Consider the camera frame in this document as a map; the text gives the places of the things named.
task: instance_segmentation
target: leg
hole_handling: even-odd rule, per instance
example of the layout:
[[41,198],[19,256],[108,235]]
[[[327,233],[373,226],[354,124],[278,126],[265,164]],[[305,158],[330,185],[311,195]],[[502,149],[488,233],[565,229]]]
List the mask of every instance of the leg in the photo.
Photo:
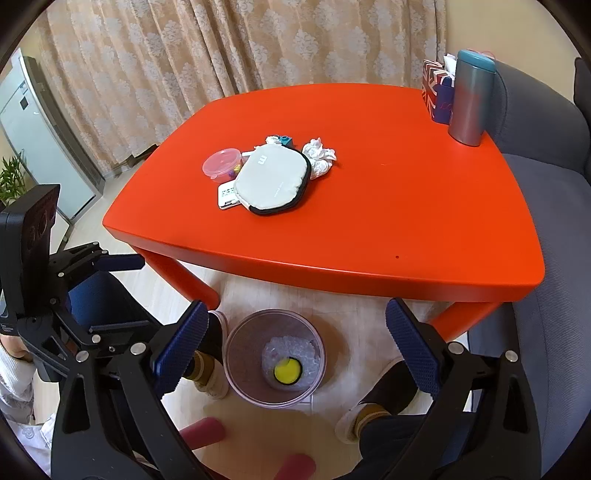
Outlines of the leg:
[[[337,437],[345,443],[359,441],[363,459],[339,480],[377,480],[396,462],[424,420],[424,415],[398,415],[417,390],[408,367],[398,359],[359,404],[343,416],[335,428]],[[441,466],[457,459],[472,421],[472,413],[461,416]]]
[[218,293],[205,282],[199,280],[177,260],[138,247],[134,247],[134,250],[142,255],[148,265],[188,301],[201,300],[207,305],[208,310],[215,310],[219,307],[220,296]]
[[207,331],[184,377],[215,400],[224,398],[230,384],[223,369],[222,348],[228,337],[228,321],[222,312],[209,312]]
[[451,342],[467,332],[488,314],[501,305],[501,302],[457,301],[429,323],[446,342]]

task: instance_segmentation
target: foot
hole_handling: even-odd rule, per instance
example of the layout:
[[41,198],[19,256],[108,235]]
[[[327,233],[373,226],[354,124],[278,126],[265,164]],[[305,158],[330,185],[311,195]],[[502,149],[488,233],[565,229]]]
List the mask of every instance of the foot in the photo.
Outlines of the foot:
[[404,360],[401,357],[393,360],[370,392],[339,420],[335,427],[337,438],[343,443],[357,443],[359,438],[355,435],[355,427],[365,406],[378,405],[390,415],[398,415],[412,402],[417,391],[417,384]]
[[213,371],[205,385],[196,381],[195,386],[200,392],[215,400],[221,400],[230,388],[222,365],[222,349],[228,338],[228,321],[226,316],[217,310],[209,312],[209,321],[215,323],[210,323],[198,353],[209,355],[213,359]]

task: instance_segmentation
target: metal screw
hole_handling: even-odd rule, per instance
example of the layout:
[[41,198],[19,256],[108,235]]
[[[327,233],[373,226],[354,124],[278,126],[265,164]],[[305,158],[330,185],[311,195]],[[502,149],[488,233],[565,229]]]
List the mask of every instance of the metal screw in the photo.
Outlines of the metal screw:
[[519,360],[519,356],[513,350],[507,350],[505,352],[505,358],[509,360],[509,362],[516,362]]
[[88,357],[90,357],[89,353],[86,350],[82,350],[76,355],[76,361],[81,364],[82,362],[86,362]]
[[464,346],[457,342],[450,343],[447,348],[454,355],[461,355],[464,352]]
[[141,355],[146,351],[146,344],[145,343],[134,343],[131,346],[131,353],[134,355]]

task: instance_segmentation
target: floor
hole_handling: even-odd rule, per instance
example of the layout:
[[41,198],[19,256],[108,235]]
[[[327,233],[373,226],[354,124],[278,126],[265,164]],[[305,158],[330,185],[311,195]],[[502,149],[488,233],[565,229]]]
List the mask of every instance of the floor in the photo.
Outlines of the floor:
[[[102,218],[134,171],[107,182],[104,196],[78,221],[67,247],[98,241],[112,254],[132,252],[105,230]],[[349,472],[360,458],[358,448],[341,444],[333,428],[339,417],[373,386],[388,362],[399,355],[385,327],[384,311],[389,299],[306,290],[187,266],[220,293],[220,310],[227,315],[230,328],[257,310],[293,310],[314,324],[328,358],[326,376],[314,395],[305,403],[283,410],[255,407],[235,393],[212,401],[192,382],[182,379],[175,392],[163,398],[174,424],[180,429],[205,416],[214,416],[229,432],[223,442],[198,451],[198,457],[230,479],[271,480],[291,453],[307,453],[314,458],[314,479],[326,480]],[[149,266],[116,275],[163,323],[175,322],[189,304]],[[447,306],[425,301],[408,304],[420,320]],[[57,386],[36,378],[35,396],[37,420],[43,421],[57,410]],[[404,413],[425,413],[430,403],[428,395],[419,393]]]

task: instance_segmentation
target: yellow sock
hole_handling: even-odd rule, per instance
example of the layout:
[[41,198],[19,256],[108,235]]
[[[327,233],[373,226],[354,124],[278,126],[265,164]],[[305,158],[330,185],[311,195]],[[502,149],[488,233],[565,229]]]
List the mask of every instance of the yellow sock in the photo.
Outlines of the yellow sock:
[[378,405],[377,403],[368,403],[364,406],[357,418],[355,419],[355,426],[353,427],[353,431],[357,438],[360,438],[361,430],[372,420],[378,419],[380,417],[389,417],[390,412],[384,409],[383,406]]
[[205,387],[212,376],[215,367],[215,359],[211,355],[201,352],[195,352],[193,355],[195,367],[190,375],[185,378],[193,380],[200,387]]

